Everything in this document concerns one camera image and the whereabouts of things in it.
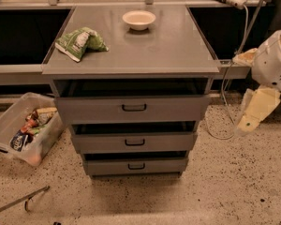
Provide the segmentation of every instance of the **cabinet top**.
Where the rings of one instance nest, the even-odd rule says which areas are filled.
[[[147,10],[156,20],[144,31],[129,29],[122,16],[130,10]],[[65,28],[96,30],[110,48],[86,52],[77,63],[54,49],[43,74],[74,76],[189,76],[213,75],[215,61],[186,6],[76,7]]]

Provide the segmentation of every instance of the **wire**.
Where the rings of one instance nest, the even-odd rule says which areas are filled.
[[[238,55],[238,54],[240,54],[240,53],[242,52],[242,50],[243,50],[243,48],[244,48],[244,45],[245,45],[245,42],[246,42],[246,39],[247,39],[247,27],[248,27],[249,11],[248,11],[248,9],[247,9],[247,6],[244,6],[244,9],[245,9],[244,35],[243,35],[243,39],[242,39],[241,45],[240,45],[239,49],[237,50],[237,52],[235,53],[235,55]],[[229,70],[232,68],[233,65],[234,65],[234,62],[231,60],[231,61],[230,61],[230,64],[229,64],[229,67],[226,69],[226,71],[225,71],[225,73],[224,73],[224,76],[223,76],[223,81],[222,81],[222,83],[221,83],[221,93],[220,93],[220,94],[221,94],[221,97],[222,97],[223,100],[224,100],[225,107],[226,107],[226,109],[227,109],[227,111],[228,111],[229,119],[231,120],[232,124],[235,125],[234,119],[233,119],[233,117],[232,117],[232,115],[231,115],[231,113],[230,113],[230,110],[229,110],[229,104],[227,103],[226,96],[225,96],[225,91],[226,91],[226,88],[227,88],[227,86],[228,86],[228,84],[229,84],[229,80],[227,80],[226,82],[225,82],[225,80],[226,80],[226,77],[227,77],[227,75],[228,75],[228,73],[229,73]],[[209,133],[212,137],[214,137],[214,138],[216,138],[216,139],[219,139],[219,140],[228,140],[228,139],[230,139],[230,138],[232,138],[232,137],[234,136],[234,133],[232,133],[232,134],[231,134],[230,136],[228,136],[228,137],[218,137],[218,136],[214,135],[214,134],[211,132],[210,127],[209,127],[209,123],[208,123],[208,120],[207,120],[206,116],[205,116],[205,122],[206,122],[206,127],[207,127],[208,133]]]
[[[245,36],[245,40],[247,40],[247,37],[248,37],[249,33],[251,32],[251,29],[252,29],[252,27],[253,27],[253,25],[255,23],[255,19],[259,15],[259,11],[260,11],[260,8],[262,7],[263,1],[264,0],[259,0],[259,3],[257,5],[257,7],[256,7],[256,10],[255,10],[254,14],[253,14],[253,18],[251,20],[251,23],[249,24],[249,26],[247,28],[247,33],[246,33],[246,36]]]

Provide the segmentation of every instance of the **trash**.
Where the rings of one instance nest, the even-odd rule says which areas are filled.
[[[56,40],[55,47],[75,62],[81,61],[87,48],[100,52],[109,50],[102,36],[88,27],[83,27],[72,33],[62,35]]]
[[[34,137],[45,127],[45,125],[53,118],[57,109],[55,107],[35,109],[26,117],[26,123],[11,139],[10,146],[21,152],[28,150],[29,144]]]
[[[52,97],[26,93],[0,116],[0,150],[7,152],[6,157],[40,164],[65,127],[58,111],[46,125],[35,127],[35,110],[54,105]]]

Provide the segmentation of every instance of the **terrazzo floor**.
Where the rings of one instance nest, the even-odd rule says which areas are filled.
[[[229,99],[233,116],[240,100]],[[232,124],[214,98],[210,131],[227,137]],[[218,140],[206,121],[186,171],[91,179],[66,129],[38,167],[0,155],[0,207],[39,188],[29,203],[0,213],[0,225],[279,224],[281,225],[281,114],[245,137]]]

